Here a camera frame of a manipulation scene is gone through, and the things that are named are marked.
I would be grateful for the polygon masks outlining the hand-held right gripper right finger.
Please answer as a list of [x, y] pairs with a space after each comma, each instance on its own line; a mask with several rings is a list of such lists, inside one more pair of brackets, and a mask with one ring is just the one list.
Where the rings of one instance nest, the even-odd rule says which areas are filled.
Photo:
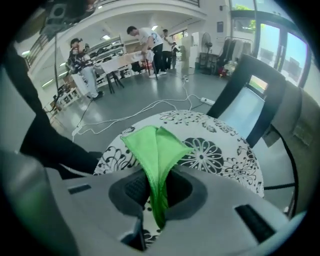
[[187, 196], [165, 212], [152, 256], [264, 256], [263, 242], [289, 222], [276, 206], [230, 178], [177, 166], [167, 180], [169, 198]]

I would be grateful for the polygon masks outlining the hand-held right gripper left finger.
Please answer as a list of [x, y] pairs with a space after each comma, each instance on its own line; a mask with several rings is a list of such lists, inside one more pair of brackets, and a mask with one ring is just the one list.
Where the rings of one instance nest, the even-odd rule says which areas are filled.
[[142, 171], [62, 179], [36, 159], [0, 153], [0, 181], [19, 222], [59, 256], [139, 256], [146, 250]]

